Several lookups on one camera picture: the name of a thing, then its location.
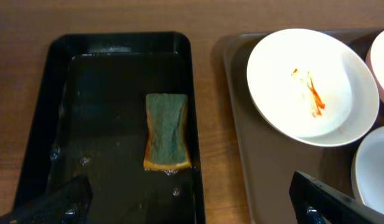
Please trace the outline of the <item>pink-rimmed plate with sauce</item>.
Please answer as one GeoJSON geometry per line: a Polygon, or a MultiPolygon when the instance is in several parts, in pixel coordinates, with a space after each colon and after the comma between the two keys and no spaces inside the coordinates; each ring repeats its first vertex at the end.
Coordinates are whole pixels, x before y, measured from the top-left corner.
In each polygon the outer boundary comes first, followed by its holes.
{"type": "Polygon", "coordinates": [[[379,97],[384,103],[384,30],[376,36],[370,46],[365,62],[375,79],[379,97]]]}

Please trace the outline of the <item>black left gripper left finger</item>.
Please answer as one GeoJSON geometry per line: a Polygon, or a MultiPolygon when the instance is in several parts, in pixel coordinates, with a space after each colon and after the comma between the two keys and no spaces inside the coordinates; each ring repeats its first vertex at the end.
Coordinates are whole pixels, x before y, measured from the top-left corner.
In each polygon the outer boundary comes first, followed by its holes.
{"type": "Polygon", "coordinates": [[[79,175],[54,192],[0,216],[3,224],[85,224],[93,199],[88,177],[79,175]]]}

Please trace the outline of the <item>pale blue plate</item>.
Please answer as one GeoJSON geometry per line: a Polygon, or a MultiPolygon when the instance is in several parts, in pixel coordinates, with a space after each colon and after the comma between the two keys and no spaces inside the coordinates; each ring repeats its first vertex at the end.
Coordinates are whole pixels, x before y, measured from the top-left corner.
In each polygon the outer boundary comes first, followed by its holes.
{"type": "Polygon", "coordinates": [[[351,167],[355,200],[384,215],[384,126],[360,143],[351,167]]]}

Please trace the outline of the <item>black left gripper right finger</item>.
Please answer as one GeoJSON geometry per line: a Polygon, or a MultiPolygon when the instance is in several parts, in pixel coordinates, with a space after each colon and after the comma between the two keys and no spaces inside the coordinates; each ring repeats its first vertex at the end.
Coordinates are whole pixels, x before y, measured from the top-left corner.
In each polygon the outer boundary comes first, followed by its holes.
{"type": "Polygon", "coordinates": [[[289,188],[298,223],[384,223],[384,215],[301,171],[289,188]]]}

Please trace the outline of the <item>green and yellow sponge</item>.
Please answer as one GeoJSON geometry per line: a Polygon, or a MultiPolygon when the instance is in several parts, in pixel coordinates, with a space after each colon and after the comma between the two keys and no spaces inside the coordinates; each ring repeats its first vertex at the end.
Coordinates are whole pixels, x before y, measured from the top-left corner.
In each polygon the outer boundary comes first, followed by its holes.
{"type": "Polygon", "coordinates": [[[148,142],[143,166],[147,170],[179,170],[191,167],[186,140],[188,96],[146,95],[148,142]]]}

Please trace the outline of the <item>white plate with sauce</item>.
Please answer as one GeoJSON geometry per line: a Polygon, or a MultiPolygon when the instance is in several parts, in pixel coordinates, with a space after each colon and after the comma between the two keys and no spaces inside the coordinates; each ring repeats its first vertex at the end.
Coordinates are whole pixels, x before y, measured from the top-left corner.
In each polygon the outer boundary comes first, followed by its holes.
{"type": "Polygon", "coordinates": [[[264,37],[249,56],[246,79],[262,117],[312,146],[350,144],[378,116],[378,89],[366,63],[345,43],[315,30],[264,37]]]}

